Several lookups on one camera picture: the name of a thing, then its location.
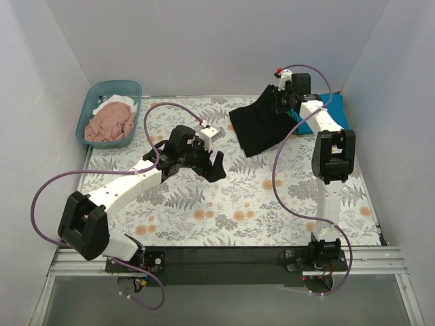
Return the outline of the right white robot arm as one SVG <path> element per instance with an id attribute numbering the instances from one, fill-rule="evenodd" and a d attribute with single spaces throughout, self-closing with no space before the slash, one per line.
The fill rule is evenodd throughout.
<path id="1" fill-rule="evenodd" d="M 275 110 L 293 111 L 306 122 L 316 137 L 311 168 L 317 184 L 317 213 L 307 246 L 285 252 L 291 272 L 316 271 L 322 276 L 335 267 L 346 270 L 338 230 L 341 197 L 345 182 L 354 169 L 355 133 L 340 126 L 311 91 L 308 73 L 279 69 L 274 90 Z"/>

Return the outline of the black t shirt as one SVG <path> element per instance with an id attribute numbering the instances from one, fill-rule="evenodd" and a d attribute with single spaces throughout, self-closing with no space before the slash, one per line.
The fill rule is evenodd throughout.
<path id="1" fill-rule="evenodd" d="M 239 145 L 248 158 L 280 143 L 297 125 L 288 114 L 276 112 L 274 89 L 273 85 L 267 86 L 255 102 L 229 113 Z"/>

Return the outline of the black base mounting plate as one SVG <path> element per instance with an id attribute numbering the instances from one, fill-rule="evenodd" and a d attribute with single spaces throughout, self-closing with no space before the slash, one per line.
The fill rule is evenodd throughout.
<path id="1" fill-rule="evenodd" d="M 107 261 L 108 273 L 138 269 L 169 285 L 284 285 L 303 287 L 302 275 L 345 272 L 344 251 L 314 254 L 308 247 L 148 247 L 129 261 Z"/>

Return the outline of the folded blue t shirt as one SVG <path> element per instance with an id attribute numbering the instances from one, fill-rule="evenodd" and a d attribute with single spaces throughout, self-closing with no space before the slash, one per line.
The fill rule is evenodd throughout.
<path id="1" fill-rule="evenodd" d="M 347 118 L 345 117 L 344 107 L 343 107 L 343 97 L 339 93 L 332 94 L 332 101 L 327 106 L 328 113 L 331 115 L 332 119 L 344 129 L 349 129 L 349 124 Z M 307 123 L 301 124 L 295 134 L 304 135 L 312 134 L 313 131 L 310 129 Z"/>

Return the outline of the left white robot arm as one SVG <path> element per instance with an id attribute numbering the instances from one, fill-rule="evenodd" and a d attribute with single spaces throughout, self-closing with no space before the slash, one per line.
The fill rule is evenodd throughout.
<path id="1" fill-rule="evenodd" d="M 145 265 L 145 247 L 132 236 L 109 229 L 109 221 L 127 204 L 149 189 L 164 183 L 182 168 L 192 169 L 210 183 L 226 178 L 224 154 L 213 155 L 213 142 L 221 132 L 211 126 L 195 131 L 176 126 L 169 139 L 146 153 L 127 175 L 92 190 L 74 192 L 66 202 L 58 235 L 84 259 L 98 256 L 119 259 L 131 272 Z"/>

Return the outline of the white t shirt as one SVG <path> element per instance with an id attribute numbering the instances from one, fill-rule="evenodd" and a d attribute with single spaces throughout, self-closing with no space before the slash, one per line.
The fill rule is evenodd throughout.
<path id="1" fill-rule="evenodd" d="M 103 100 L 99 104 L 99 106 L 93 110 L 92 114 L 96 115 L 100 110 L 102 110 L 102 108 L 104 108 L 104 106 L 106 106 L 110 103 L 115 103 L 115 102 L 119 102 L 119 103 L 123 103 L 125 105 L 128 105 L 130 107 L 130 111 L 132 113 L 137 111 L 138 104 L 131 97 L 114 94 L 111 97 L 109 97 L 108 99 Z"/>

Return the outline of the aluminium frame rail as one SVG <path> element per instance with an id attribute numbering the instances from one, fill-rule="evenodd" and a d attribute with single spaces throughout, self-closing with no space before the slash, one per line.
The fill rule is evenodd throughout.
<path id="1" fill-rule="evenodd" d="M 352 274 L 407 274 L 408 268 L 398 247 L 355 247 Z M 71 249 L 59 249 L 48 273 L 56 276 L 92 276 L 104 273 L 106 259 L 102 256 L 87 261 Z"/>

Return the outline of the pink t shirt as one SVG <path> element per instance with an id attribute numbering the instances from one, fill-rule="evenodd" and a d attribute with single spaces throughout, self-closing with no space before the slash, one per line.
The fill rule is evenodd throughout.
<path id="1" fill-rule="evenodd" d="M 106 104 L 89 121 L 84 139 L 90 142 L 114 142 L 128 137 L 135 123 L 136 113 L 125 103 Z"/>

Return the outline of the teal plastic laundry bin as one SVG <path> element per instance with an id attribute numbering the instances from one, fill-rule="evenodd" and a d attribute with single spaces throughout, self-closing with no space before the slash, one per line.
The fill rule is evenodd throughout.
<path id="1" fill-rule="evenodd" d="M 89 121 L 94 117 L 94 115 L 92 114 L 93 110 L 96 109 L 103 100 L 108 99 L 114 94 L 131 97 L 138 104 L 137 111 L 135 112 L 135 123 L 131 134 L 125 139 L 114 142 L 86 141 L 84 139 L 84 131 L 86 126 L 89 124 Z M 77 139 L 83 144 L 93 146 L 99 149 L 120 148 L 129 145 L 133 139 L 133 135 L 137 126 L 137 120 L 139 118 L 141 95 L 142 88 L 135 81 L 114 80 L 102 81 L 95 84 L 93 87 L 91 87 L 91 89 L 89 89 L 82 107 L 82 112 L 76 129 Z"/>

